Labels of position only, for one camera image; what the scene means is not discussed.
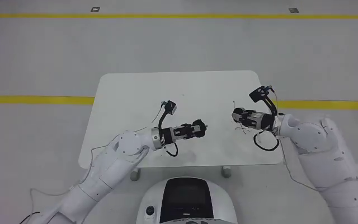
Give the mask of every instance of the table leg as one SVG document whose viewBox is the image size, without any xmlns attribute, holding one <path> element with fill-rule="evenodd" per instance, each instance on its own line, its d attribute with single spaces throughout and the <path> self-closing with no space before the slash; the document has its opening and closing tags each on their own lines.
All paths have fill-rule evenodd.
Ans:
<svg viewBox="0 0 358 224">
<path fill-rule="evenodd" d="M 130 180 L 137 181 L 140 178 L 140 168 L 134 168 L 134 170 L 130 173 Z"/>
<path fill-rule="evenodd" d="M 230 166 L 222 166 L 222 176 L 225 178 L 231 177 L 231 167 Z"/>
</svg>

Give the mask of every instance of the black cable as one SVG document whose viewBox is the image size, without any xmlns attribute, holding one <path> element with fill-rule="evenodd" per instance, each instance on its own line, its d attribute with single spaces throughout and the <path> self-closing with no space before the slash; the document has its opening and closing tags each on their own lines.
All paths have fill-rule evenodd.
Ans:
<svg viewBox="0 0 358 224">
<path fill-rule="evenodd" d="M 271 152 L 271 151 L 277 149 L 277 147 L 280 145 L 280 141 L 279 141 L 278 139 L 276 139 L 276 140 L 277 140 L 277 144 L 276 144 L 273 148 L 270 148 L 270 149 L 268 149 L 268 148 L 263 148 L 263 147 L 261 147 L 259 144 L 257 144 L 257 142 L 256 142 L 256 137 L 257 137 L 259 134 L 261 134 L 262 132 L 264 132 L 264 131 L 265 131 L 265 130 L 262 130 L 262 131 L 260 131 L 259 133 L 256 133 L 256 134 L 253 136 L 253 142 L 255 143 L 255 145 L 256 145 L 257 147 L 259 147 L 260 149 L 262 149 L 262 150 L 264 150 L 264 151 L 268 151 L 268 152 Z"/>
<path fill-rule="evenodd" d="M 176 148 L 176 153 L 175 153 L 175 155 L 173 155 L 173 154 L 171 154 L 168 150 L 167 150 L 167 153 L 170 155 L 170 156 L 172 156 L 172 157 L 176 157 L 177 155 L 178 155 L 178 146 L 177 146 L 177 144 L 176 143 L 174 143 L 174 145 L 175 145 L 175 148 Z"/>
<path fill-rule="evenodd" d="M 22 224 L 23 222 L 25 222 L 25 220 L 27 220 L 30 215 L 26 216 L 26 218 L 24 218 L 19 224 Z"/>
</svg>

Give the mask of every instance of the wire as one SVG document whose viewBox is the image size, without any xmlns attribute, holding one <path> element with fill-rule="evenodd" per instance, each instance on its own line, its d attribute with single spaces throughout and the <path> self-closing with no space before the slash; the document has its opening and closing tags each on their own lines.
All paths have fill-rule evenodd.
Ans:
<svg viewBox="0 0 358 224">
<path fill-rule="evenodd" d="M 318 190 L 316 190 L 316 189 L 314 189 L 314 188 L 312 188 L 312 187 L 310 187 L 310 186 L 308 186 L 308 185 L 306 185 L 306 184 L 304 184 L 304 183 L 301 183 L 301 182 L 295 180 L 295 179 L 292 177 L 291 171 L 290 171 L 290 169 L 289 169 L 289 166 L 288 166 L 288 163 L 287 163 L 287 160 L 286 160 L 286 154 L 285 154 L 284 148 L 283 148 L 283 146 L 282 146 L 282 142 L 281 142 L 281 140 L 279 140 L 279 141 L 280 141 L 280 143 L 281 143 L 282 154 L 283 154 L 283 156 L 284 156 L 284 164 L 285 164 L 286 169 L 287 169 L 287 171 L 288 171 L 288 173 L 289 173 L 289 175 L 290 175 L 291 180 L 293 180 L 294 182 L 296 182 L 296 183 L 298 183 L 298 184 L 300 184 L 300 185 L 302 185 L 302 186 L 305 186 L 306 188 L 309 188 L 309 189 L 314 190 L 315 192 L 317 192 Z"/>
<path fill-rule="evenodd" d="M 25 220 L 27 220 L 27 218 L 29 218 L 30 216 L 32 216 L 33 214 L 37 214 L 37 213 L 40 213 L 40 212 L 34 212 L 28 216 L 26 216 L 26 218 L 24 218 L 19 224 L 22 224 Z"/>
<path fill-rule="evenodd" d="M 175 155 L 171 154 L 170 151 L 167 150 L 167 153 L 168 153 L 170 156 L 172 156 L 172 157 L 176 157 L 176 156 L 178 155 L 178 146 L 177 146 L 176 143 L 174 143 L 174 145 L 175 145 L 175 149 L 177 150 L 176 153 L 175 153 Z"/>
<path fill-rule="evenodd" d="M 36 191 L 36 192 L 39 192 L 41 194 L 45 194 L 45 195 L 48 195 L 48 196 L 60 196 L 60 195 L 63 195 L 63 194 L 67 194 L 71 189 L 73 188 L 73 186 L 71 186 L 68 190 L 66 190 L 65 192 L 63 193 L 59 193 L 59 194 L 49 194 L 49 193 L 46 193 L 46 192 L 43 192 L 41 190 L 38 190 L 36 188 L 30 188 L 30 198 L 31 198 L 31 213 L 29 215 L 29 219 L 25 222 L 25 224 L 28 224 L 28 222 L 30 221 L 32 215 L 34 214 L 34 198 L 32 196 L 32 191 Z"/>
<path fill-rule="evenodd" d="M 277 140 L 277 144 L 273 147 L 273 148 L 263 148 L 262 146 L 260 146 L 259 144 L 257 144 L 256 142 L 256 137 L 261 134 L 262 132 L 264 132 L 265 130 L 262 130 L 258 133 L 256 133 L 254 136 L 253 136 L 253 142 L 254 144 L 259 147 L 260 149 L 264 150 L 264 151 L 268 151 L 268 152 L 272 152 L 273 150 L 277 149 L 277 147 L 280 145 L 280 141 L 278 139 Z"/>
<path fill-rule="evenodd" d="M 156 117 L 152 120 L 151 124 L 153 124 L 153 122 L 154 122 L 154 121 L 156 120 L 156 118 L 158 117 L 159 113 L 160 113 L 161 110 L 162 110 L 162 107 L 163 107 L 163 104 L 161 105 L 161 108 L 159 109 L 158 114 L 157 114 Z M 133 131 L 133 132 L 138 132 L 138 131 L 143 130 L 143 129 L 145 129 L 145 128 L 147 128 L 147 127 L 141 128 L 141 129 L 139 129 L 139 130 L 135 130 L 135 131 Z"/>
<path fill-rule="evenodd" d="M 277 95 L 275 92 L 273 92 L 275 94 L 275 97 L 276 97 L 276 108 L 277 108 L 277 111 L 279 111 L 279 100 L 277 99 Z"/>
</svg>

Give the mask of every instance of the robotic hand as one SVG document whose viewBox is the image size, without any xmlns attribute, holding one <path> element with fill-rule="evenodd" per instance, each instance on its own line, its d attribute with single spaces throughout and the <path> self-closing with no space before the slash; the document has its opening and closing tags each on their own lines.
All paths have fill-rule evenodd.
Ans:
<svg viewBox="0 0 358 224">
<path fill-rule="evenodd" d="M 206 126 L 201 120 L 196 120 L 193 124 L 162 129 L 165 116 L 173 115 L 176 110 L 174 102 L 164 102 L 163 105 L 165 112 L 158 127 L 144 134 L 126 132 L 116 136 L 91 161 L 84 179 L 73 186 L 60 203 L 42 213 L 32 223 L 83 223 L 92 208 L 112 191 L 150 150 L 156 151 L 165 148 L 167 144 L 176 144 L 179 139 L 200 138 L 205 135 Z"/>
<path fill-rule="evenodd" d="M 271 114 L 235 108 L 232 118 L 243 126 L 269 131 L 274 136 L 291 139 L 306 176 L 326 201 L 338 224 L 358 223 L 358 174 L 356 164 L 336 124 L 327 117 L 313 117 L 304 121 L 291 114 L 277 114 L 267 97 L 271 86 L 261 86 L 250 97 L 254 102 L 263 100 Z"/>
</svg>

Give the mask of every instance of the floor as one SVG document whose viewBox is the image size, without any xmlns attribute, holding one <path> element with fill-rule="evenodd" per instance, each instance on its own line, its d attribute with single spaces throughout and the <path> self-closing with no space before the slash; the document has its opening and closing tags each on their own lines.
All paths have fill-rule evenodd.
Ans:
<svg viewBox="0 0 358 224">
<path fill-rule="evenodd" d="M 288 13 L 354 14 L 352 0 L 13 0 L 0 13 Z M 0 18 L 0 95 L 94 96 L 106 73 L 253 70 L 281 100 L 358 100 L 356 20 Z M 302 118 L 330 114 L 354 158 L 358 112 L 280 109 Z M 30 212 L 29 188 L 62 192 L 84 172 L 78 165 L 90 106 L 0 104 L 0 220 Z M 310 184 L 285 140 L 293 177 Z M 321 196 L 293 182 L 283 164 L 233 168 L 144 169 L 127 178 L 86 223 L 135 223 L 140 200 L 156 182 L 197 176 L 228 191 L 239 223 L 333 223 Z M 35 210 L 58 197 L 35 193 Z"/>
</svg>

